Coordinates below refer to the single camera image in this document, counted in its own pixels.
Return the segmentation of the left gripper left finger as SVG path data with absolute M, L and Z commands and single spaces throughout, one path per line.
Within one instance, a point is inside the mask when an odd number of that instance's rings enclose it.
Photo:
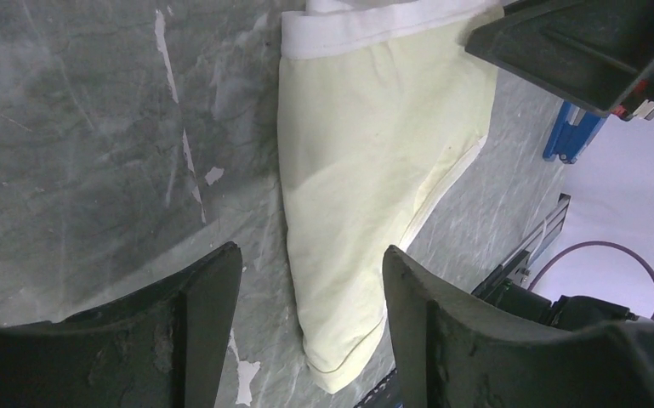
M 60 322 L 0 327 L 0 407 L 211 407 L 242 253 L 185 269 Z

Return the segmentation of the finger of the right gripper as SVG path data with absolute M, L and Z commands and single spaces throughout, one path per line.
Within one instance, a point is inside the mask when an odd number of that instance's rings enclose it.
M 598 116 L 654 118 L 654 1 L 516 1 L 465 49 Z

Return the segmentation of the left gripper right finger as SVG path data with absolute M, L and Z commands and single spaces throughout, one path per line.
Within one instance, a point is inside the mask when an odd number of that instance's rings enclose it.
M 462 291 L 395 246 L 383 278 L 406 407 L 654 407 L 654 323 L 544 326 Z

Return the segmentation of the cream yellow cloth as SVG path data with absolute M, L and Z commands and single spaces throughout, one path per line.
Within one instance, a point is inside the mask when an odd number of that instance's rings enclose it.
M 498 1 L 309 1 L 282 13 L 277 144 L 305 360 L 335 394 L 386 324 L 382 258 L 409 247 L 483 148 L 498 70 L 469 55 Z

